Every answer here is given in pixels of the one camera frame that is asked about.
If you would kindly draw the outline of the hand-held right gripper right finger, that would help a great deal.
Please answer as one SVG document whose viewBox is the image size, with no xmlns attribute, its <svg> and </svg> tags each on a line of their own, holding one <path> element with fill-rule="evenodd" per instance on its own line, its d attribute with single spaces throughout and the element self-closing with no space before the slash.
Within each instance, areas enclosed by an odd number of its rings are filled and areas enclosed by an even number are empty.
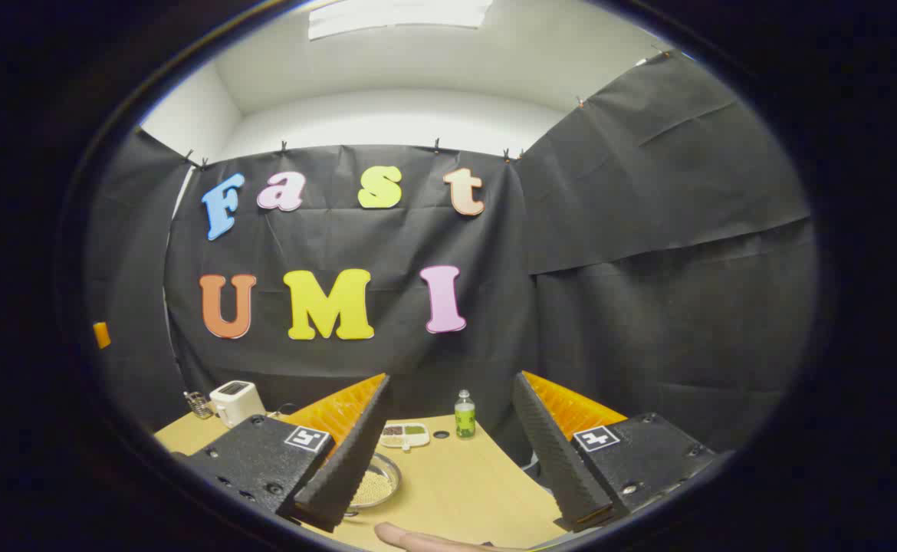
<svg viewBox="0 0 897 552">
<path fill-rule="evenodd" d="M 514 378 L 512 402 L 574 532 L 665 499 L 718 458 L 658 413 L 627 417 L 527 371 Z"/>
</svg>

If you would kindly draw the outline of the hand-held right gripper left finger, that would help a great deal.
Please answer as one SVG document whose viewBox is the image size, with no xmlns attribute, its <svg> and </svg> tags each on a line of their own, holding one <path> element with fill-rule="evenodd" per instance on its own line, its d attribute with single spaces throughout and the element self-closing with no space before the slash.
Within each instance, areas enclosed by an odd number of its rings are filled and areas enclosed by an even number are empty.
<svg viewBox="0 0 897 552">
<path fill-rule="evenodd" d="M 255 415 L 181 462 L 246 507 L 330 532 L 340 524 L 388 419 L 380 373 L 286 419 Z"/>
</svg>

